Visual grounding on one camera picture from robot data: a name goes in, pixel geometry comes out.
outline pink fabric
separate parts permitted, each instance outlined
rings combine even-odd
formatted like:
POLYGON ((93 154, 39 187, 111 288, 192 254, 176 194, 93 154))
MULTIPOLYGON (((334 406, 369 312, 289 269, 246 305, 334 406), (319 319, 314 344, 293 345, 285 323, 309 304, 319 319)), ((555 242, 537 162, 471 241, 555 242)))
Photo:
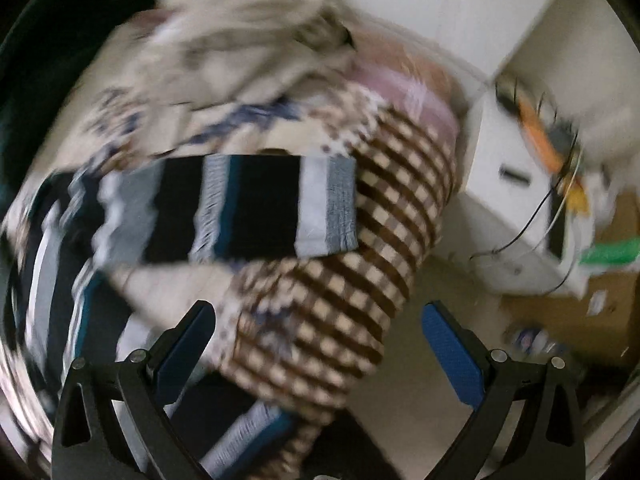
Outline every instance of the pink fabric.
POLYGON ((460 125, 453 111, 418 80, 362 60, 354 62, 347 78, 376 92, 422 128, 433 126, 447 141, 456 142, 460 125))

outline beige floor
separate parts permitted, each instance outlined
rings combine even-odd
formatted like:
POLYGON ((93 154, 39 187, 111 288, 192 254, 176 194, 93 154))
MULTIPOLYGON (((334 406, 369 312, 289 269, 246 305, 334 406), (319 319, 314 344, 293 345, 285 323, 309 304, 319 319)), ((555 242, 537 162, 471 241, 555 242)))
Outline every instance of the beige floor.
POLYGON ((385 341, 385 360, 351 397, 355 415, 406 480, 425 478, 471 413, 458 401, 422 336, 422 306, 443 301, 487 348, 501 346, 508 324, 498 298, 435 258, 427 261, 416 283, 412 301, 385 341))

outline dark green fabric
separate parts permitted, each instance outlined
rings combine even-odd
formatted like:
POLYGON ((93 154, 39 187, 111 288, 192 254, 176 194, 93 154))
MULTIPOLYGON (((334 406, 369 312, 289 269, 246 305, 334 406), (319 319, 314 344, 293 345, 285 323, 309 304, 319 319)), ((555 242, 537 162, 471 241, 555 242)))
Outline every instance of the dark green fabric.
POLYGON ((154 0, 31 0, 0 45, 0 218, 109 33, 154 0))

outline brown box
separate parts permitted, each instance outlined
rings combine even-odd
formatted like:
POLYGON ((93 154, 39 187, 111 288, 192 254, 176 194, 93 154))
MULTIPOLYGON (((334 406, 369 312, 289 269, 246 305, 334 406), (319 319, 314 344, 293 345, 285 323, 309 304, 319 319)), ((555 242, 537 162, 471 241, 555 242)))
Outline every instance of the brown box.
MULTIPOLYGON (((640 235, 635 193, 621 194, 612 223, 596 239, 615 242, 640 235)), ((502 307, 518 322, 543 326, 550 336, 590 362, 633 367, 640 357, 640 279, 608 273, 590 279, 575 298, 504 296, 502 307)))

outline brown and beige plaid cloth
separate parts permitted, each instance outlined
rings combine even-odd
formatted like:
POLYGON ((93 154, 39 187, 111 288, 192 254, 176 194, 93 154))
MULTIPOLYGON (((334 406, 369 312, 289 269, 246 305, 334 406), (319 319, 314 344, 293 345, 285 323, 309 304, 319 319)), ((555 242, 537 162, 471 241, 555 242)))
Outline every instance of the brown and beige plaid cloth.
POLYGON ((354 382, 376 369, 454 189, 450 140, 395 110, 381 113, 377 134, 351 155, 358 165, 358 249, 252 262, 232 285, 243 310, 222 373, 308 422, 256 478, 295 474, 354 382))

